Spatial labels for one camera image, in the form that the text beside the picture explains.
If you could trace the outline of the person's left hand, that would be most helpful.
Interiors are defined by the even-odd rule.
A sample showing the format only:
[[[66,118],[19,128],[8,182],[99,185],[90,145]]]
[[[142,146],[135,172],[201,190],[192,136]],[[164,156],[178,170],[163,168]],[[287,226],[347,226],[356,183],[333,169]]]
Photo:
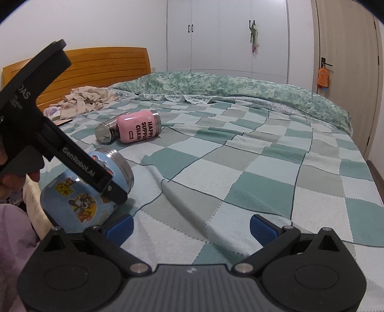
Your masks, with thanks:
[[[4,165],[7,161],[6,151],[3,147],[3,142],[1,140],[1,165]],[[39,182],[40,180],[40,171],[29,173],[28,176],[34,182]],[[0,183],[0,194],[1,201],[7,199],[13,192],[19,192],[26,181],[26,175],[17,176],[14,174],[7,174],[1,177]]]

